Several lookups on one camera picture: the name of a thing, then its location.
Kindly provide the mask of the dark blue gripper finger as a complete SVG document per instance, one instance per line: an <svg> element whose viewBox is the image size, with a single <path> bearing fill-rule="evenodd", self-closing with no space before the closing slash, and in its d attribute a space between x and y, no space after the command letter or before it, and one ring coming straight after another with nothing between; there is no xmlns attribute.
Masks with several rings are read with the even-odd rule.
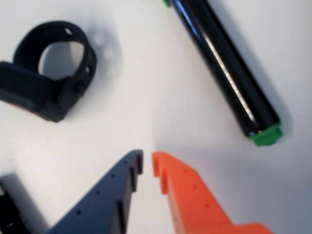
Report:
<svg viewBox="0 0 312 234"><path fill-rule="evenodd" d="M132 194L143 173L143 151L122 157L48 232L50 234L124 234Z"/></svg>

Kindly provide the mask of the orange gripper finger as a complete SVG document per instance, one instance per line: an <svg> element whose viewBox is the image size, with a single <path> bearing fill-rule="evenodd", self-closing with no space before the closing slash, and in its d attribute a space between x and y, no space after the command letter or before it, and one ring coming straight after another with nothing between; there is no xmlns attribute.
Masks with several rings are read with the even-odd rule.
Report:
<svg viewBox="0 0 312 234"><path fill-rule="evenodd" d="M154 176L168 198L177 234L269 234L259 223L233 224L200 175L166 152L153 152Z"/></svg>

